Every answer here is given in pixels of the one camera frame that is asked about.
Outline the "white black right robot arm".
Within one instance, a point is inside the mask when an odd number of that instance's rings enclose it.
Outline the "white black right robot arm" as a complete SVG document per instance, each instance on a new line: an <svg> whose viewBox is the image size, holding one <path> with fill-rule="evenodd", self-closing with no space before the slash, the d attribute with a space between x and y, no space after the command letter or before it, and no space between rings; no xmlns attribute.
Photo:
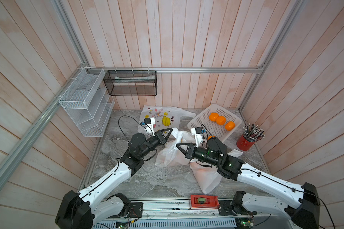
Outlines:
<svg viewBox="0 0 344 229"><path fill-rule="evenodd" d="M290 183L260 171L229 155L226 145L217 137L210 138L205 148L198 147L195 143L181 143L176 146L186 158L197 159L216 167L222 177L251 185L270 194L266 197L237 191L230 203L233 215L262 212L289 219L302 229L320 227L321 203L314 185Z"/></svg>

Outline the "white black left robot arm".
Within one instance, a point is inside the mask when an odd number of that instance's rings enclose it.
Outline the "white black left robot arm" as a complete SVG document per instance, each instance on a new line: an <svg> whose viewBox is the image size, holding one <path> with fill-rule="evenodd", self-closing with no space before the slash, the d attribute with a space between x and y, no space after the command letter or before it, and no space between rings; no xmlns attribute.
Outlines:
<svg viewBox="0 0 344 229"><path fill-rule="evenodd" d="M87 188L64 195L56 225L61 229L90 229L110 216L130 216L130 200L125 195L118 193L108 200L105 197L142 167L147 154L165 145L172 131L172 128L158 130L149 138L134 134L128 149L111 171Z"/></svg>

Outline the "white plastic bag front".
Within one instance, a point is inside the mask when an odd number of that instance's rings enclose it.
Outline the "white plastic bag front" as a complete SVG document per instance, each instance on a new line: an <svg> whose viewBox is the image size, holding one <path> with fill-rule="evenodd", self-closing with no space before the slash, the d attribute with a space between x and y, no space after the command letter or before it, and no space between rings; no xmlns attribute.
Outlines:
<svg viewBox="0 0 344 229"><path fill-rule="evenodd" d="M209 194L219 185L222 176L218 174L216 167L203 167L198 164L197 159L191 159L189 165L202 193Z"/></svg>

